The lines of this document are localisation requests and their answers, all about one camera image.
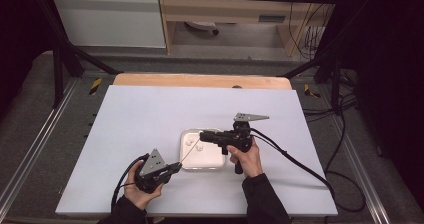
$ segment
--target black cable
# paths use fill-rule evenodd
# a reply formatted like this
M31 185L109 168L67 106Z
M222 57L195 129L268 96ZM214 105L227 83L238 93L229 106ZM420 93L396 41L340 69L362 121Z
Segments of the black cable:
M344 206L342 206L341 204L339 204L339 203L335 202L335 203L336 203L336 205L337 205L338 207L340 207L341 209L343 209L343 210L345 210L345 211L348 211L348 212L361 212L361 211L365 208L365 205L366 205L366 202L365 202L365 194L364 194L364 192L362 191L361 187L360 187L360 186L359 186L359 185L358 185L358 184L357 184L354 180L352 180L351 178L349 178L349 177L347 177L347 176L345 176L345 175L343 175L343 174L341 174L341 173L339 173L339 172L335 172L335 171L327 171L325 174L326 174L326 175L327 175L327 174L336 175L336 176L339 176L339 177L342 177L342 178L344 178L344 179L348 180L348 181L349 181L349 182L351 182L353 185L355 185L356 189L358 189L358 191L361 193L362 203L361 203L361 206L360 206L360 207L352 209L352 208L344 207Z
M339 109L338 109L338 111L341 111L341 110L347 110L347 109L349 109L349 108L351 108L351 107L353 107L353 106L356 106L356 97L355 98L352 98L352 99L349 99L349 100L347 100L346 102L343 102L343 104L341 104L340 105L340 107L339 107ZM334 109L324 109L324 110L319 110L319 109L307 109L307 108L303 108L302 109L304 112L303 112L303 114L305 115L305 117L310 117L310 116L320 116L320 115L327 115L327 114L334 114L335 113L335 111L334 111Z
M353 99L349 99L349 100L347 100L346 102L344 101L345 100L345 98L347 98L347 97L349 97L349 96L351 96L351 95L353 95L353 93L350 93L350 94L348 94L348 95L345 95L341 100L340 100L340 118L342 119L342 125L343 125L343 127L342 127L342 133L341 133L341 137L340 137L340 141L337 143L337 146L336 146L336 149L334 150L334 152L333 152L333 154L332 154L332 156L331 156L331 158L330 158L330 160L328 161L328 163L327 163L327 165L326 165L326 167L325 167L325 169L324 169L324 174L325 175L327 175L327 174L333 174L333 175L337 175L337 176L339 176L339 177L342 177L342 178L344 178L344 179L346 179L346 180L348 180L349 182L351 182L353 185L355 185L355 187L359 190L359 192L360 192L360 195L361 195L361 198L362 198L362 204L361 204L361 206L359 207L359 208L356 208L356 209L352 209L352 208L347 208L347 207L345 207L345 206L343 206L343 205L341 205L340 203L338 203L338 202L336 202L336 201L334 201L335 202L335 204L336 204L336 206L338 206L339 208L341 208L341 209L343 209L343 210L345 210L345 211L349 211L349 212L360 212L360 211L362 211L364 208L365 208L365 205L366 205L366 198L365 198L365 195L364 195L364 193L363 193L363 191L362 191L362 189L361 189L361 187L354 181L354 180L352 180L351 178L349 178L349 177L347 177L347 176L345 176L345 175L343 175L343 174L341 174L341 173L338 173L338 172L335 172L335 171L329 171L329 168L330 168L330 166L331 166L331 164L332 164L332 162L334 161L334 158L336 157L336 155L337 155L337 153L338 153L338 151L340 150L340 147L341 147L341 145L342 145L342 143L343 143L343 140L344 140L344 136L345 136L345 132L346 132L346 120L345 120L345 118L344 118L344 114L343 114L343 111L344 110L346 110L346 106L344 106L344 105L346 105L346 103L349 103L349 102L351 102L351 103L349 103L349 106L353 106L353 104L355 104L356 105L356 103L355 102L352 102L352 101L355 101L356 100L356 98L353 98Z
M340 85L350 92L353 92L353 89L357 86L357 84L349 77L346 70L344 70L343 74L340 74Z
M309 33L310 32L311 32L311 27L308 27L308 31L306 31L305 39L303 40L303 48L308 50L309 60L312 59L312 53L311 53L311 50L309 49L309 46L308 46L308 40L309 40Z
M267 140L265 140L265 138L258 136L258 135L254 135L254 134L250 134L253 137L256 137L258 139L261 139L263 142L267 143L268 145L270 145L272 148L274 148L275 150L279 151L275 146L271 145Z
M325 178L321 177L320 175L318 175L316 172L312 171L310 168L308 168L307 166L303 165L302 163L300 163L299 161L297 161L296 159L294 159L292 156L290 156L287 151L284 151L283 149L280 148L280 146L277 145L277 143L275 143L271 138L267 137L266 135L262 134L260 131L256 130L255 128L246 128L246 130L250 130L253 131L255 133L257 133L258 135L260 135L261 137L263 137L264 139L266 139L266 143L271 145L272 147L274 147L275 149L277 149L285 158L287 158L289 161L291 161L293 164L295 164L296 166L302 168L303 170L305 170L306 172L308 172L309 174L311 174L312 176L314 176L315 178L317 178L318 180L320 180L322 183L324 183L324 185L327 186L328 190L331 193L332 198L334 199L334 189L331 186L331 184L325 180Z
M315 9L313 12L312 12L312 14L309 16L309 18L308 18L308 20L306 21L306 24L305 24L305 26L306 25L308 25L308 23L311 21L311 19L312 19L312 17L317 13L317 11L323 6L324 4L321 4L321 5L319 5L318 6L318 8L317 9ZM312 40L313 40L313 38L311 38L308 42L306 42L305 41L305 45L306 45L306 43L311 43L312 42Z
M314 121L319 121L319 120L324 119L324 118L326 118L326 117L329 117L329 116L331 116L331 115L334 115L334 113L330 113L330 114L327 114L327 115L325 115L325 116L322 116L322 117L319 117L319 118L316 118L316 119L313 119L313 120L308 120L308 121L306 121L306 122L310 123L310 122L314 122Z
M358 75L355 75L355 81L352 80L352 78L350 78L347 69L344 69L343 74L341 75L341 77L344 78L344 80L341 80L342 84L348 85L350 87L355 88L356 86L358 86Z
M311 14L311 16L309 16L309 18L308 18L308 21L306 22L306 25L311 21L311 19L312 19L312 17L315 15L315 13L321 8L321 7L323 7L324 6L324 4L321 4L317 9L315 9L315 11ZM327 10L325 11L325 9L324 8L322 8L322 10L323 10L323 16L324 16L324 19L323 19L323 26L325 26L325 23L327 22L327 19L328 19L328 14L329 14L329 12L330 12L330 9L332 9L331 7L334 7L334 5L330 5L330 4L326 4L326 6L327 6ZM316 48L318 48L318 38L320 37L320 35L321 35L321 33L323 32L323 30L324 30L324 28L323 27L321 27L321 28L319 28L319 27L315 27L314 28L314 31L312 32L312 33L314 33L315 32L315 34L312 34L312 38L308 41L308 44L310 44L310 46L309 46L309 48L311 49L311 48L314 48L314 49L316 49Z
M111 206L111 210L113 210L113 207L116 205L116 199L118 199L119 189L121 189L122 186L125 186L126 185L126 184L124 184L124 185L121 186L121 183L124 180L125 176L128 174L128 172L131 169L131 167L134 166L134 164L136 164L138 161L145 160L148 157L149 157L149 154L146 154L144 156L138 157L133 162L131 162L131 164L125 170L124 174L122 174L121 178L119 179L118 185L116 186L115 191L113 192L112 201L111 201L111 205L110 205Z
M305 59L308 59L307 57L304 56L305 53L302 52L302 50L300 49L299 45L297 44L296 40L293 37L293 34L291 33L291 18L292 18L292 12L293 12L293 2L290 3L290 14L289 14L289 34L291 39L294 42L294 45L296 46L296 49L299 51L299 54L304 57Z

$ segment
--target black pole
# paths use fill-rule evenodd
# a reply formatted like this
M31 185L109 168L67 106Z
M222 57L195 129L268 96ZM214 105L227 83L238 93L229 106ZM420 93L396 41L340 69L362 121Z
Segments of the black pole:
M309 68L313 67L313 66L320 66L322 64L322 62L325 62L328 60L329 55L327 53L322 53L321 55L315 57L315 59L310 60L309 62L302 64L301 66L285 73L282 75L278 75L277 77L285 77L287 79L290 79L292 77L295 77L297 75L299 75L300 73L308 70Z
M69 49L66 46L66 40L68 40L68 38L52 13L49 4L46 0L35 1L37 2L40 10L43 12L49 25L47 34L51 37L51 41L56 45L56 47L60 49L60 58L68 69L69 74L71 76L81 76L84 73L84 70L75 55L69 52Z
M88 53L82 51L81 49L79 49L78 47L73 45L71 42L68 41L67 45L77 56L79 56L82 59L90 62L91 64L102 69L103 71L107 72L108 74L116 75L116 74L123 73L123 71L117 71L117 70L113 69L112 67L104 64L103 62L97 60L96 58L92 57Z
M54 65L54 104L53 108L56 108L63 98L63 71L62 61L60 57L60 49L55 48L53 50L53 65Z

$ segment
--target white plastic container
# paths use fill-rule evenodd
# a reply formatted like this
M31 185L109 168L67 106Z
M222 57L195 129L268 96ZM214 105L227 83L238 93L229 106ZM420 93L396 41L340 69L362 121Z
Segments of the white plastic container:
M180 146L180 161L182 161L183 169L216 170L225 164L225 155L222 155L221 148L217 144L199 140L199 133L202 130L221 131L211 128L193 128L183 131Z

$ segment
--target black clamp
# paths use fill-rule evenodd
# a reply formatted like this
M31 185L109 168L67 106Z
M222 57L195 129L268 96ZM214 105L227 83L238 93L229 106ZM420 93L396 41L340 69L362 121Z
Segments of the black clamp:
M200 141L217 144L222 148L222 155L228 155L228 145L234 146L242 152L248 152L252 147L249 121L263 119L269 119L269 116L238 113L234 117L233 130L223 132L203 130L199 133ZM237 174L243 173L240 162L237 162L234 171Z
M144 155L142 160L144 162L137 168L134 178L136 186L146 193L152 193L160 184L168 183L171 176L178 173L182 167L180 162L166 164L157 149L150 155Z

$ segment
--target black tripod leg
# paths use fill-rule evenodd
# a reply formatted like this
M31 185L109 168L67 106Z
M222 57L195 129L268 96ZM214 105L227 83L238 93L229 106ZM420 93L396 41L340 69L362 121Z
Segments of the black tripod leg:
M56 108L60 101L63 99L63 72L62 72L62 61L60 59L59 48L53 50L53 63L54 63L54 104L53 108Z
M78 58L70 52L67 48L65 40L67 39L66 34L63 32L60 24L57 22L55 15L49 7L46 0L35 0L38 3L38 7L43 12L45 20L47 21L47 34L50 36L52 43L55 48L60 49L60 56L69 71L71 76L81 76L84 73Z
M315 73L315 81L317 83L325 83L328 78L330 78L331 73L334 71L334 67L335 67L335 60L334 58L329 58L329 60L327 60L327 62L323 65L321 65L317 72Z
M285 77L287 79L290 79L290 78L295 77L295 76L299 75L300 73L308 70L311 67L324 65L324 63L327 59L328 59L327 53L322 53L321 55L315 57L313 60L310 60L309 62L301 65L300 67L297 67L294 70L289 71L286 74L279 75L277 77Z
M92 57L91 55L89 55L88 53L82 51L81 49L79 49L78 47L74 46L71 42L67 42L68 47L75 53L77 54L79 57L81 57L82 59L90 62L91 64L95 65L96 67L102 69L103 71L109 73L109 74L119 74L122 73L122 71L117 71L113 68L111 68L110 66L104 64L103 62L97 60L96 58Z

